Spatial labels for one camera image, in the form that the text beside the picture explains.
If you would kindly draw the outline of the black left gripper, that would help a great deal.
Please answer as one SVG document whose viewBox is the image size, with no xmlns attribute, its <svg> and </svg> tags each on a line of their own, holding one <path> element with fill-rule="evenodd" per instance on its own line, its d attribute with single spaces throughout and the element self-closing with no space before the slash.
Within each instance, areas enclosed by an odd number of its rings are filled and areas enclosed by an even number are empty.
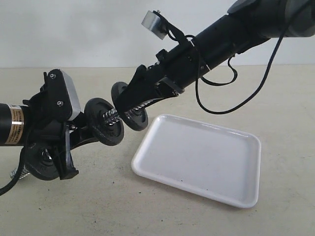
<svg viewBox="0 0 315 236">
<path fill-rule="evenodd" d="M 87 126 L 78 127 L 76 118 L 68 120 L 72 109 L 61 69 L 45 72 L 43 76 L 44 84 L 39 92 L 23 100 L 28 111 L 26 117 L 30 120 L 23 148 L 25 158 L 26 150 L 33 143 L 40 143 L 51 154 L 59 179 L 71 179 L 79 172 L 74 167 L 70 150 L 96 143 L 98 139 Z"/>
</svg>

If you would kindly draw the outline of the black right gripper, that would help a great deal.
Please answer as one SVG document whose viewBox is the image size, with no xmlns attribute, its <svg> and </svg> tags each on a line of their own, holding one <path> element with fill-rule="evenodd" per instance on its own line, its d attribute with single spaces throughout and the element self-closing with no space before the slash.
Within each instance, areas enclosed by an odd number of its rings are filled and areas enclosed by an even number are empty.
<svg viewBox="0 0 315 236">
<path fill-rule="evenodd" d="M 162 49 L 155 64 L 137 67 L 129 84 L 115 83 L 115 108 L 122 115 L 177 97 L 209 71 L 200 51 L 190 41 L 169 52 Z"/>
</svg>

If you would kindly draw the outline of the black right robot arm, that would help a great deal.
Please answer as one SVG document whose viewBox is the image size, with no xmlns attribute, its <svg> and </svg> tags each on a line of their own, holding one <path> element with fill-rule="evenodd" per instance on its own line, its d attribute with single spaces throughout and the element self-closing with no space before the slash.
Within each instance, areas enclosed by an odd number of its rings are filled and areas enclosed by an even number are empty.
<svg viewBox="0 0 315 236">
<path fill-rule="evenodd" d="M 171 37 L 177 45 L 159 51 L 154 65 L 137 67 L 130 83 L 113 100 L 119 113 L 176 97 L 222 62 L 272 38 L 313 36 L 315 3 L 238 0 L 197 35 L 184 34 L 157 11 L 149 11 L 142 25 L 160 39 Z"/>
</svg>

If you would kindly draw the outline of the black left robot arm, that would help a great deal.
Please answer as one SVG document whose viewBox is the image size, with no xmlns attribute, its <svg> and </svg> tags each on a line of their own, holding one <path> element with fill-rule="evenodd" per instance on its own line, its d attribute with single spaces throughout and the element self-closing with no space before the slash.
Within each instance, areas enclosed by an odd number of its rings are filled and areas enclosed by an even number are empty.
<svg viewBox="0 0 315 236">
<path fill-rule="evenodd" d="M 72 78 L 61 69 L 44 72 L 39 92 L 21 105 L 0 105 L 0 145 L 22 146 L 23 171 L 51 181 L 79 172 L 71 150 L 95 143 Z"/>
</svg>

